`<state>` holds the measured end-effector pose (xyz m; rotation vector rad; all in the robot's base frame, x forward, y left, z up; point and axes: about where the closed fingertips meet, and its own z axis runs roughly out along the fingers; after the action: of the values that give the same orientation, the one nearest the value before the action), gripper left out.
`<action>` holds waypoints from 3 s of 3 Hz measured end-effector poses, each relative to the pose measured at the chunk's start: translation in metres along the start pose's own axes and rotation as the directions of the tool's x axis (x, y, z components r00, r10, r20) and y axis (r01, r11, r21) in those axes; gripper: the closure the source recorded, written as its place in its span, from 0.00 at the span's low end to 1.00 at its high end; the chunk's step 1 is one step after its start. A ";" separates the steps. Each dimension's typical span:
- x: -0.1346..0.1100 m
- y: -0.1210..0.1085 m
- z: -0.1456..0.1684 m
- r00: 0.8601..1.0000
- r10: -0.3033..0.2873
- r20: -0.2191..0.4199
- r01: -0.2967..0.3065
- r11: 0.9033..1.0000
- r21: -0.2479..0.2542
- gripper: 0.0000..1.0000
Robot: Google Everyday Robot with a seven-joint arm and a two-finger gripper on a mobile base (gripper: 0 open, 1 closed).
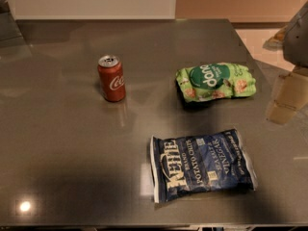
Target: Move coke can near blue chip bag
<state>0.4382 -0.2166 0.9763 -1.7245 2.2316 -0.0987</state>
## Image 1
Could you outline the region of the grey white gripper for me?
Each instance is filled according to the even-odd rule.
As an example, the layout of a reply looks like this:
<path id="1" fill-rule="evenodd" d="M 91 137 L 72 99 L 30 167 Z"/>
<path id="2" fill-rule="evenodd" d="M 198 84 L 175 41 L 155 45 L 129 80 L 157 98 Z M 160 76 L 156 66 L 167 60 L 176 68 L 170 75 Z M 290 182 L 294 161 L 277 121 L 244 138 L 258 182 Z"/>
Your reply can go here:
<path id="1" fill-rule="evenodd" d="M 299 66 L 280 74 L 273 85 L 267 119 L 276 124 L 286 124 L 308 104 L 308 1 L 287 25 L 283 56 Z"/>

